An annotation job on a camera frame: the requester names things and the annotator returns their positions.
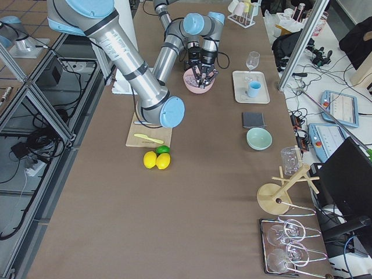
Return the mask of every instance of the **wooden stand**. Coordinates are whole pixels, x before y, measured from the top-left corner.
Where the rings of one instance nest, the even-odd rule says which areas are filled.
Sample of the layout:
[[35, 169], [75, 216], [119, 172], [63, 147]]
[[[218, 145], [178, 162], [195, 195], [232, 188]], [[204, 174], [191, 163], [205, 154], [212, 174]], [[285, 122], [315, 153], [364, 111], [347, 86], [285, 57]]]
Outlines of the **wooden stand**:
[[279, 167], [280, 177], [272, 177], [274, 180], [280, 180], [282, 186], [274, 183], [267, 183], [262, 185], [257, 192], [257, 201], [261, 208], [267, 213], [273, 215], [281, 215], [289, 210], [289, 205], [281, 202], [292, 204], [291, 198], [287, 191], [299, 181], [307, 181], [309, 186], [315, 193], [319, 193], [318, 189], [313, 184], [312, 180], [317, 180], [319, 177], [310, 178], [307, 172], [310, 170], [308, 164], [302, 164], [299, 170], [289, 179], [283, 177], [282, 167]]

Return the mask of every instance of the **screen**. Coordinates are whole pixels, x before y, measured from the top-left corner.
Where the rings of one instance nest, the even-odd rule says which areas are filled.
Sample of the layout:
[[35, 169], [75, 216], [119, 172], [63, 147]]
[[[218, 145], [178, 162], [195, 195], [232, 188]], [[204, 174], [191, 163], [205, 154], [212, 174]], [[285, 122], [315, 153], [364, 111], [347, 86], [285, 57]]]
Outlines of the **screen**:
[[[320, 182], [346, 221], [372, 219], [372, 162], [348, 137], [319, 170]], [[372, 226], [354, 233], [372, 256]]]

